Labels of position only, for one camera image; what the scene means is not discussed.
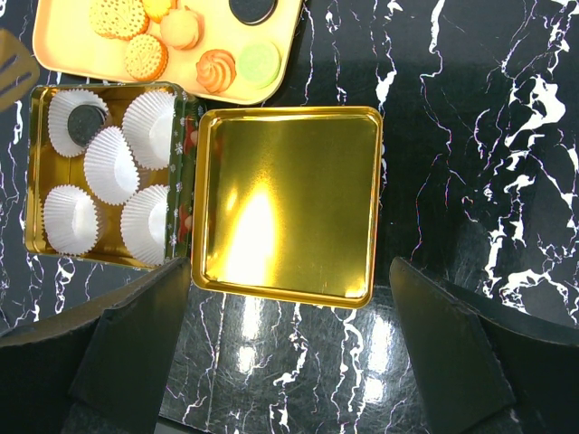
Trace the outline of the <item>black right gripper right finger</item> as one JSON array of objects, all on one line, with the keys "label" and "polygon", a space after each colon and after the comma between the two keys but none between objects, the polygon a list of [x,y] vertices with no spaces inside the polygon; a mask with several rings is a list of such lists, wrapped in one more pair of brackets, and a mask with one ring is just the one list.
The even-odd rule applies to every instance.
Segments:
[{"label": "black right gripper right finger", "polygon": [[390,283],[433,433],[578,431],[578,332],[396,258]]}]

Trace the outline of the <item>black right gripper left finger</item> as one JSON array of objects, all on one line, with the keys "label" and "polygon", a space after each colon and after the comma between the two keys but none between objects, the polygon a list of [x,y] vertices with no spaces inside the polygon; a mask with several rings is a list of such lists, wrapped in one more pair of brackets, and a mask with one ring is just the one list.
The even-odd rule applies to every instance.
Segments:
[{"label": "black right gripper left finger", "polygon": [[56,316],[1,335],[1,431],[58,433],[80,405],[154,431],[190,287],[178,258]]}]

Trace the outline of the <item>metal tongs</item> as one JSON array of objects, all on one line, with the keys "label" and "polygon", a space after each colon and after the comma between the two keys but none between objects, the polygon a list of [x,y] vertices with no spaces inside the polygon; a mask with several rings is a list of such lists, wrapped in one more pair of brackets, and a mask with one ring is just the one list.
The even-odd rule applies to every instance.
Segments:
[{"label": "metal tongs", "polygon": [[9,109],[32,89],[39,77],[40,66],[23,43],[7,29],[1,29],[0,109]]}]

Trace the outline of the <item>large round dotted biscuit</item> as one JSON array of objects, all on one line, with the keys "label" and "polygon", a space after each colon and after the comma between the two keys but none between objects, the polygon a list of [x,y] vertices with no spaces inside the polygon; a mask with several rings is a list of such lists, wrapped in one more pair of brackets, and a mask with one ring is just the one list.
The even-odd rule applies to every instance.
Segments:
[{"label": "large round dotted biscuit", "polygon": [[149,26],[149,18],[139,0],[90,1],[89,20],[96,34],[124,41],[144,33]]}]

